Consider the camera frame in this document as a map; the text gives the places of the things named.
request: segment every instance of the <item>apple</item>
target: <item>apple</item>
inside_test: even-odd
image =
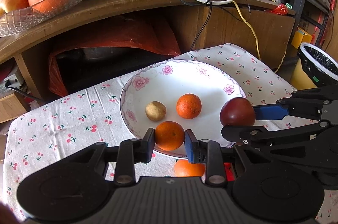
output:
[[[0,9],[6,13],[26,7],[29,7],[28,0],[0,0]]]
[[[247,99],[236,97],[224,104],[219,120],[223,126],[253,126],[256,121],[256,114]]]

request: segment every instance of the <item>white plate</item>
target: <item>white plate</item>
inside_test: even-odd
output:
[[[177,100],[186,93],[197,95],[202,102],[201,113],[193,119],[181,118],[176,112]],[[168,60],[146,67],[129,79],[120,98],[121,117],[136,138],[143,138],[148,128],[156,128],[163,121],[179,123],[191,129],[198,140],[210,139],[221,146],[230,142],[222,138],[219,114],[232,98],[246,95],[238,83],[220,69],[192,60]],[[154,122],[145,114],[146,105],[159,101],[167,108],[161,121]],[[184,144],[174,151],[155,150],[175,158],[186,158]]]

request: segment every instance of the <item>metal bolt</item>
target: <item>metal bolt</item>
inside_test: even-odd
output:
[[[322,121],[322,122],[319,123],[319,126],[322,127],[322,128],[325,128],[327,125],[328,125],[328,123],[325,122],[325,121]]]
[[[129,175],[120,175],[116,178],[116,182],[120,184],[127,184],[132,181],[131,176]]]
[[[221,175],[212,175],[209,177],[209,182],[212,184],[222,184],[225,181],[225,178]]]

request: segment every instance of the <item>small potato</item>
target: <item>small potato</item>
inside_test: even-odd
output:
[[[146,106],[146,115],[151,121],[160,121],[166,115],[167,109],[160,102],[153,101]]]

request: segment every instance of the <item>tablecloth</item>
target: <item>tablecloth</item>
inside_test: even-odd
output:
[[[189,59],[220,68],[243,88],[252,105],[274,103],[289,97],[295,89],[244,49],[224,44],[182,54]],[[98,141],[117,146],[133,138],[126,129],[119,108],[123,86],[134,73],[126,74],[83,91],[58,99],[28,112],[11,124],[3,171],[4,199],[19,219],[23,212],[16,200],[16,189],[28,175]],[[233,86],[226,86],[231,91]],[[280,130],[315,121],[287,116],[279,121],[257,121],[268,130]],[[174,176],[175,158],[154,152],[150,163],[135,165],[136,177]],[[106,179],[114,178],[114,163]],[[317,216],[320,223],[338,220],[338,195],[325,191],[325,201]]]

